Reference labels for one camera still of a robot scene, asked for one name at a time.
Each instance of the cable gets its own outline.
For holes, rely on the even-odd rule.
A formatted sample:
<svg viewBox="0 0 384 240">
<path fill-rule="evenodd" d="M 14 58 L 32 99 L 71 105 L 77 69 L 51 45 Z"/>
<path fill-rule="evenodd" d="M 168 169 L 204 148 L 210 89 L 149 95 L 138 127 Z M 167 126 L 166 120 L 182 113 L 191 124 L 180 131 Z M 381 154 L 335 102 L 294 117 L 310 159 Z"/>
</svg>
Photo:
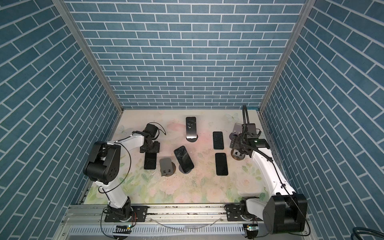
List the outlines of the cable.
<svg viewBox="0 0 384 240">
<path fill-rule="evenodd" d="M 157 224 L 160 224 L 160 225 L 163 226 L 163 227 L 166 227 L 166 228 L 169 228 L 169 229 L 172 229 L 172 230 L 176 230 L 176 231 L 180 231 L 180 232 L 185 232 L 184 229 L 178 229 L 178 228 L 175 228 L 175 227 L 165 226 L 165 225 L 159 223 L 158 221 L 156 221 L 156 220 L 154 220 L 154 219 L 152 219 L 152 218 L 150 218 L 150 219 L 151 219 L 152 221 L 156 222 Z"/>
<path fill-rule="evenodd" d="M 149 122 L 148 124 L 150 124 L 150 123 L 156 123 L 156 124 L 159 124 L 160 126 L 161 126 L 161 124 L 160 123 L 158 123 L 158 122 Z M 164 129 L 164 127 L 163 126 L 161 126 L 162 127 L 162 129 L 164 130 L 161 130 L 160 128 L 158 128 L 158 130 L 159 131 L 162 131 L 162 133 L 164 133 L 164 135 L 167 135 L 167 133 L 166 133 L 166 130 Z"/>
<path fill-rule="evenodd" d="M 362 240 L 362 237 L 360 236 L 361 234 L 384 238 L 384 233 L 369 228 L 354 227 L 352 231 L 353 233 L 351 234 L 351 240 L 354 240 L 354 236 L 356 236 L 357 239 Z"/>
<path fill-rule="evenodd" d="M 132 166 L 132 158 L 131 158 L 131 154 L 129 153 L 128 149 L 127 149 L 126 147 L 124 147 L 124 145 L 122 145 L 122 144 L 119 143 L 119 142 L 116 142 L 116 144 L 120 144 L 120 145 L 121 145 L 121 146 L 128 152 L 128 155 L 129 155 L 129 169 L 128 169 L 127 175 L 125 175 L 125 178 L 119 183 L 119 185 L 117 185 L 116 187 L 112 188 L 111 190 L 104 191 L 104 189 L 103 189 L 103 192 L 102 192 L 102 191 L 100 191 L 100 187 L 102 187 L 102 186 L 100 186 L 100 187 L 98 188 L 99 193 L 105 193 L 105 194 L 106 194 L 107 192 L 110 192 L 110 191 L 116 189 L 118 186 L 120 186 L 120 185 L 125 181 L 125 179 L 128 177 L 129 171 L 131 170 L 131 166 Z"/>
<path fill-rule="evenodd" d="M 133 214 L 135 214 L 135 224 L 133 224 Z M 132 227 L 133 228 L 134 226 L 136 226 L 136 218 L 137 218 L 137 215 L 136 215 L 136 212 L 132 212 Z"/>
<path fill-rule="evenodd" d="M 267 236 L 269 233 L 266 233 L 265 235 L 263 235 L 263 236 L 260 236 L 260 237 L 265 237 L 265 236 Z M 253 239 L 255 239 L 255 238 L 260 238 L 260 237 L 254 237 Z"/>
<path fill-rule="evenodd" d="M 200 229 L 200 228 L 203 228 L 203 227 L 206 227 L 206 226 L 212 226 L 213 224 L 215 224 L 217 221 L 219 221 L 221 218 L 217 219 L 216 221 L 214 221 L 213 223 L 209 223 L 209 224 L 205 224 L 204 226 L 201 226 L 201 227 L 188 227 L 188 226 L 184 226 L 184 228 L 187 228 L 187 229 Z"/>
<path fill-rule="evenodd" d="M 114 237 L 111 237 L 111 236 L 108 236 L 104 233 L 103 231 L 103 227 L 101 226 L 101 223 L 103 222 L 103 213 L 104 213 L 104 210 L 106 209 L 107 207 L 103 208 L 102 212 L 101 212 L 101 218 L 100 218 L 100 229 L 101 229 L 101 232 L 106 236 L 106 237 L 109 237 L 109 238 L 112 238 L 112 239 L 117 239 L 119 240 L 119 237 L 118 238 L 114 238 Z"/>
<path fill-rule="evenodd" d="M 158 221 L 156 221 L 155 219 L 152 219 L 152 218 L 150 218 L 152 221 L 154 221 L 154 222 L 156 222 L 157 224 L 160 224 L 161 226 L 163 226 L 163 227 L 166 227 L 166 228 L 169 228 L 169 229 L 172 229 L 172 230 L 176 230 L 176 231 L 180 231 L 180 232 L 185 232 L 185 230 L 184 229 L 178 229 L 178 228 L 175 228 L 175 227 L 169 227 L 169 226 L 165 226 L 164 224 L 161 224 L 161 223 L 159 223 Z M 204 225 L 204 226 L 201 226 L 201 227 L 191 227 L 191 228 L 189 228 L 188 226 L 184 226 L 184 228 L 186 228 L 186 229 L 194 229 L 194 230 L 196 230 L 196 229 L 200 229 L 200 228 L 203 228 L 203 227 L 206 227 L 206 226 L 212 226 L 213 224 L 215 224 L 217 221 L 219 221 L 221 218 L 219 218 L 219 219 L 217 219 L 216 221 L 214 221 L 213 223 L 209 223 L 209 224 L 206 224 L 206 225 Z"/>
<path fill-rule="evenodd" d="M 267 159 L 267 161 L 269 162 L 273 162 L 273 158 L 271 158 L 270 156 L 266 155 L 265 153 L 263 153 L 262 151 L 260 151 L 257 147 L 252 147 L 252 146 L 249 146 L 245 143 L 242 143 L 243 146 L 251 149 L 251 150 L 254 150 L 255 152 L 259 153 L 260 155 L 262 155 L 263 157 L 265 157 Z"/>
<path fill-rule="evenodd" d="M 293 201 L 293 203 L 296 205 L 297 209 L 300 211 L 301 215 L 303 216 L 303 218 L 305 219 L 305 222 L 307 223 L 308 225 L 308 233 L 307 234 L 296 234 L 296 233 L 289 233 L 289 234 L 292 234 L 292 235 L 296 235 L 296 236 L 302 236 L 302 237 L 306 237 L 306 236 L 309 236 L 311 234 L 311 227 L 310 227 L 310 224 L 308 223 L 306 217 L 304 216 L 303 212 L 300 210 L 299 206 L 296 204 L 296 202 L 293 200 L 292 196 L 290 195 L 290 193 L 288 192 L 288 190 L 285 188 L 285 184 L 283 183 L 283 181 L 281 180 L 280 178 L 280 175 L 276 169 L 276 166 L 275 164 L 273 163 L 273 159 L 271 157 L 269 157 L 268 155 L 266 155 L 265 153 L 263 153 L 262 151 L 258 150 L 257 148 L 254 148 L 254 147 L 251 147 L 247 144 L 243 144 L 245 147 L 248 147 L 254 151 L 256 151 L 257 153 L 261 154 L 263 157 L 265 157 L 267 159 L 267 161 L 270 161 L 276 171 L 276 175 L 277 177 L 279 178 L 279 181 L 280 181 L 280 184 L 281 184 L 281 187 L 283 187 L 285 189 L 285 191 L 287 192 L 287 194 L 289 195 L 289 197 L 291 198 L 291 200 Z"/>
<path fill-rule="evenodd" d="M 123 141 L 123 140 L 125 140 L 125 139 L 127 139 L 127 138 L 130 138 L 130 137 L 131 137 L 131 135 L 129 135 L 129 136 L 126 137 L 126 138 L 123 138 L 123 139 L 120 139 L 120 140 L 116 140 L 115 142 Z"/>
<path fill-rule="evenodd" d="M 306 237 L 306 236 L 311 235 L 311 226 L 310 226 L 310 224 L 308 223 L 307 218 L 304 216 L 304 214 L 303 214 L 303 212 L 300 210 L 299 206 L 296 204 L 296 202 L 293 200 L 292 196 L 289 194 L 289 192 L 288 192 L 287 189 L 285 188 L 285 184 L 283 184 L 282 186 L 283 186 L 283 188 L 285 189 L 285 191 L 288 193 L 288 196 L 291 198 L 291 200 L 293 201 L 293 203 L 296 205 L 297 209 L 300 211 L 301 215 L 302 215 L 303 218 L 305 219 L 305 223 L 306 223 L 307 226 L 308 226 L 308 233 L 307 233 L 307 234 L 297 234 L 297 233 L 290 233 L 290 232 L 289 232 L 289 234 L 291 234 L 291 235 L 296 235 L 296 236 L 302 236 L 302 237 Z"/>
</svg>

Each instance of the black bracket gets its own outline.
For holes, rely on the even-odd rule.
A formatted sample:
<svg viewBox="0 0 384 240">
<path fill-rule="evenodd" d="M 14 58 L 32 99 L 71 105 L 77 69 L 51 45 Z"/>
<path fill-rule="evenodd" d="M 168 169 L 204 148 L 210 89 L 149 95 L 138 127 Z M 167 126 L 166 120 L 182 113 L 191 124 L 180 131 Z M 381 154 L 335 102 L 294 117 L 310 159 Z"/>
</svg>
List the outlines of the black bracket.
<svg viewBox="0 0 384 240">
<path fill-rule="evenodd" d="M 131 206 L 132 208 L 132 216 L 136 216 L 136 222 L 145 222 L 145 219 L 147 217 L 147 211 L 148 207 L 147 206 Z M 106 213 L 105 216 L 105 222 L 119 222 L 121 221 L 117 218 L 114 218 L 113 214 L 108 214 Z"/>
<path fill-rule="evenodd" d="M 237 222 L 237 221 L 251 221 L 253 218 L 248 218 L 241 214 L 240 205 L 236 204 L 226 204 L 224 209 L 227 213 L 228 222 Z"/>
</svg>

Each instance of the black smartphone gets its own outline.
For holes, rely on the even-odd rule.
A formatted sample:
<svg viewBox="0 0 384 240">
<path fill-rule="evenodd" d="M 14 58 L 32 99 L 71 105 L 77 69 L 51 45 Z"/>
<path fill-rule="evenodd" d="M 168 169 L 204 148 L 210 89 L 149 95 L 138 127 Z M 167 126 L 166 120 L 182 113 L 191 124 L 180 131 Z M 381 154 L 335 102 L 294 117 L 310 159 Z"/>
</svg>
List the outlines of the black smartphone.
<svg viewBox="0 0 384 240">
<path fill-rule="evenodd" d="M 228 175 L 227 155 L 225 153 L 216 153 L 215 161 L 216 161 L 216 175 L 227 176 Z"/>
<path fill-rule="evenodd" d="M 173 153 L 175 154 L 176 159 L 179 162 L 184 172 L 189 172 L 195 167 L 191 157 L 189 156 L 184 146 L 181 146 L 178 149 L 175 149 Z"/>
<path fill-rule="evenodd" d="M 154 170 L 156 169 L 156 157 L 157 153 L 146 152 L 144 158 L 144 169 Z"/>
<path fill-rule="evenodd" d="M 224 149 L 223 132 L 213 132 L 214 136 L 214 150 Z"/>
</svg>

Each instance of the floral tabletop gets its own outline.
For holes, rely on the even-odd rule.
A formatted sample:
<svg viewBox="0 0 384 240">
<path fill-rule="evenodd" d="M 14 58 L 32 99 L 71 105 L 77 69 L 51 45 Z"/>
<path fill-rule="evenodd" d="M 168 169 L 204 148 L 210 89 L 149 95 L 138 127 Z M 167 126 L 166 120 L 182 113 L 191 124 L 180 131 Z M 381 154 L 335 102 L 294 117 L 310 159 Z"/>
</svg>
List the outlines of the floral tabletop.
<svg viewBox="0 0 384 240">
<path fill-rule="evenodd" d="M 185 139 L 185 118 L 197 119 L 196 142 Z M 249 111 L 251 123 L 262 129 L 257 112 Z M 133 204 L 166 203 L 228 203 L 238 202 L 241 197 L 259 196 L 269 199 L 260 170 L 246 157 L 234 160 L 229 148 L 231 133 L 235 123 L 242 123 L 241 110 L 125 110 L 113 140 L 129 136 L 132 131 L 142 131 L 149 122 L 158 122 L 167 135 L 160 133 L 160 152 L 157 154 L 155 170 L 144 170 L 144 153 L 139 148 L 130 151 L 132 167 L 128 177 L 121 184 L 123 191 Z M 212 132 L 222 131 L 224 150 L 214 150 Z M 184 145 L 195 168 L 188 174 L 179 171 L 179 163 L 173 150 Z M 227 155 L 228 176 L 217 176 L 215 153 Z M 159 160 L 169 157 L 176 165 L 176 172 L 170 177 L 162 177 Z M 121 148 L 118 178 L 123 180 L 129 169 L 129 156 Z M 106 204 L 107 198 L 92 184 L 84 204 Z"/>
</svg>

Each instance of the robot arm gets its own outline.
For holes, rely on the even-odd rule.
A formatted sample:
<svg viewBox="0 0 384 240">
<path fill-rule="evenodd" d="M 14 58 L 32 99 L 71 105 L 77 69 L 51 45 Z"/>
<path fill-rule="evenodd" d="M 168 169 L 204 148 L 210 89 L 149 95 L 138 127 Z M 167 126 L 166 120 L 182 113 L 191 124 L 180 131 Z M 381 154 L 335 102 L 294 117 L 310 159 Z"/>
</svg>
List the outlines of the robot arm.
<svg viewBox="0 0 384 240">
<path fill-rule="evenodd" d="M 158 128 L 155 125 L 147 124 L 146 128 L 134 131 L 132 135 L 125 139 L 109 142 L 98 141 L 94 143 L 88 156 L 88 162 L 84 166 L 83 172 L 89 179 L 96 183 L 108 197 L 109 211 L 114 217 L 125 221 L 131 217 L 131 201 L 123 192 L 117 175 L 120 167 L 121 147 L 124 151 L 130 151 L 140 147 L 140 152 L 158 153 L 160 143 L 156 142 L 155 137 Z"/>
<path fill-rule="evenodd" d="M 260 169 L 270 199 L 266 203 L 257 197 L 243 198 L 240 201 L 242 215 L 262 219 L 270 234 L 303 231 L 308 204 L 305 196 L 295 192 L 276 165 L 267 141 L 258 138 L 261 132 L 249 123 L 246 105 L 243 105 L 243 120 L 241 133 L 237 131 L 238 134 L 232 136 L 232 157 L 242 160 L 249 155 L 252 158 Z"/>
</svg>

